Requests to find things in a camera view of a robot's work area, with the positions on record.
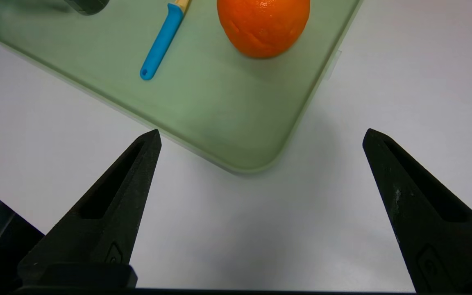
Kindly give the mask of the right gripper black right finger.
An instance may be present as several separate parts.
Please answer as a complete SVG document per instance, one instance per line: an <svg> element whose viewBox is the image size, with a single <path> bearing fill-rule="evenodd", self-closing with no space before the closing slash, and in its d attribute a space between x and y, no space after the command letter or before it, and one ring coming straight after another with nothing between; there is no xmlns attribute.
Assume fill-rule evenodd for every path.
<svg viewBox="0 0 472 295"><path fill-rule="evenodd" d="M472 210L397 142L362 142L417 293L472 294Z"/></svg>

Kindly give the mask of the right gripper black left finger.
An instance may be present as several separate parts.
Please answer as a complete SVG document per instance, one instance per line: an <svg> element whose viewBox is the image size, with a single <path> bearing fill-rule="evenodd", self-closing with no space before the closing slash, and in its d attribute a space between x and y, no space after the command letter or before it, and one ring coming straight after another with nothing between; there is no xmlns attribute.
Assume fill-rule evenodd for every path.
<svg viewBox="0 0 472 295"><path fill-rule="evenodd" d="M23 286L134 287L129 261L160 151L157 129L139 136L21 260Z"/></svg>

